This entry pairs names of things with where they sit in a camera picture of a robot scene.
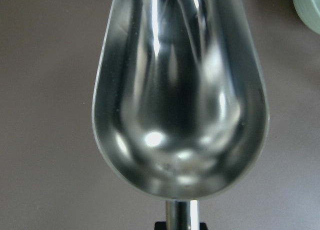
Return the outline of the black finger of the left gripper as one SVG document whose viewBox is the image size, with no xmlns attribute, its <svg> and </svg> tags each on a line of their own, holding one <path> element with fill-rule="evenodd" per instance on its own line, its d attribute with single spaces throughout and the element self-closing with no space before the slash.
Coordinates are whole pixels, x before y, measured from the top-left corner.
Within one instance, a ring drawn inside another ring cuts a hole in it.
<svg viewBox="0 0 320 230">
<path fill-rule="evenodd" d="M 207 224 L 205 222 L 200 222 L 198 225 L 199 230 L 208 230 Z M 157 221 L 154 223 L 154 230 L 166 230 L 166 229 L 191 229 L 188 225 L 169 225 L 165 221 Z"/>
</svg>

